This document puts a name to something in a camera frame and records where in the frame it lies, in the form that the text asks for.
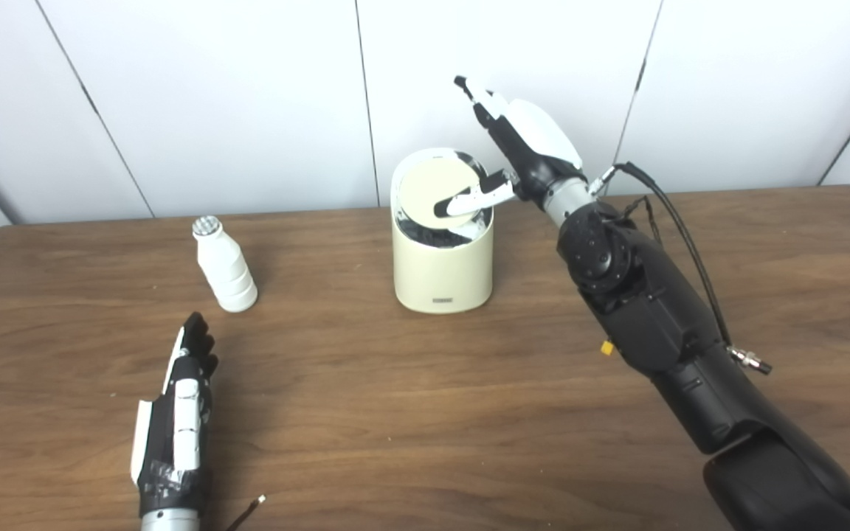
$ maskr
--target cylindrical container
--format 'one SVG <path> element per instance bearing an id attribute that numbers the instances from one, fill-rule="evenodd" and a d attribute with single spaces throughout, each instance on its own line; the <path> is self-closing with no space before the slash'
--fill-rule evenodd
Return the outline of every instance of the cylindrical container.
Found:
<path id="1" fill-rule="evenodd" d="M 493 287 L 492 208 L 436 218 L 435 203 L 478 186 L 485 169 L 453 149 L 424 149 L 392 177 L 395 296 L 410 310 L 455 313 L 476 308 Z"/>
<path id="2" fill-rule="evenodd" d="M 198 241 L 198 265 L 212 286 L 218 305 L 227 312 L 243 312 L 258 299 L 242 249 L 214 215 L 204 215 L 192 225 Z"/>

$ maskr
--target robotic hand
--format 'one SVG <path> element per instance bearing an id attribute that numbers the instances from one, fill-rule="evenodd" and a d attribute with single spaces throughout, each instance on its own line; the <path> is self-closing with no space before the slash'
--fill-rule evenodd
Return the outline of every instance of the robotic hand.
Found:
<path id="1" fill-rule="evenodd" d="M 176 336 L 162 394 L 141 400 L 131 478 L 139 488 L 142 531 L 198 531 L 212 474 L 205 467 L 215 340 L 195 312 Z"/>
<path id="2" fill-rule="evenodd" d="M 559 226 L 557 252 L 625 362 L 654 384 L 698 450 L 714 454 L 705 483 L 730 524 L 738 531 L 850 530 L 848 475 L 742 371 L 768 373 L 769 366 L 730 345 L 719 314 L 661 246 L 597 196 L 621 170 L 670 206 L 654 181 L 628 162 L 590 184 L 546 112 L 521 100 L 508 104 L 464 77 L 455 84 L 516 175 L 498 172 L 480 190 L 440 201 L 435 214 L 466 214 L 513 195 L 536 203 Z"/>

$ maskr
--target cable connector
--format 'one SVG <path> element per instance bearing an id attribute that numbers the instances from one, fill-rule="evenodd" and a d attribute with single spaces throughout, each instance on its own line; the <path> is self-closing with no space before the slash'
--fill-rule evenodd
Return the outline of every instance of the cable connector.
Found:
<path id="1" fill-rule="evenodd" d="M 745 369 L 753 369 L 763 374 L 769 374 L 773 371 L 773 366 L 759 359 L 755 353 L 749 350 L 738 349 L 738 347 L 728 346 L 726 352 L 729 352 L 733 359 L 739 362 Z"/>

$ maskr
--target bottle cap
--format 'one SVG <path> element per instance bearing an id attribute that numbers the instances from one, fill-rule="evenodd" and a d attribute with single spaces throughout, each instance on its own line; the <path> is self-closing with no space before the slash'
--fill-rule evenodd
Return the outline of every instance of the bottle cap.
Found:
<path id="1" fill-rule="evenodd" d="M 222 227 L 222 222 L 214 215 L 203 215 L 192 224 L 192 233 L 196 236 L 208 236 L 217 232 Z"/>

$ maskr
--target metal connector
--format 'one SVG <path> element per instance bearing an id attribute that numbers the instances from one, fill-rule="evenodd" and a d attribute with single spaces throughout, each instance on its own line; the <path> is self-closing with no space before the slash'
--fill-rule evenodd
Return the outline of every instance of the metal connector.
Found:
<path id="1" fill-rule="evenodd" d="M 618 171 L 618 168 L 616 168 L 615 166 L 611 166 L 610 168 L 605 170 L 605 173 L 603 175 L 601 175 L 600 178 L 597 178 L 593 182 L 590 182 L 590 185 L 588 186 L 588 192 L 590 192 L 590 195 L 592 195 L 593 198 L 595 196 L 599 195 L 599 192 L 605 186 L 605 182 L 610 181 L 612 176 L 617 171 Z"/>
<path id="2" fill-rule="evenodd" d="M 729 352 L 733 359 L 737 360 L 739 365 L 742 365 L 745 369 L 753 369 L 763 374 L 769 374 L 773 371 L 773 366 L 759 359 L 755 353 L 749 352 L 749 350 L 729 346 L 726 347 L 726 352 Z"/>

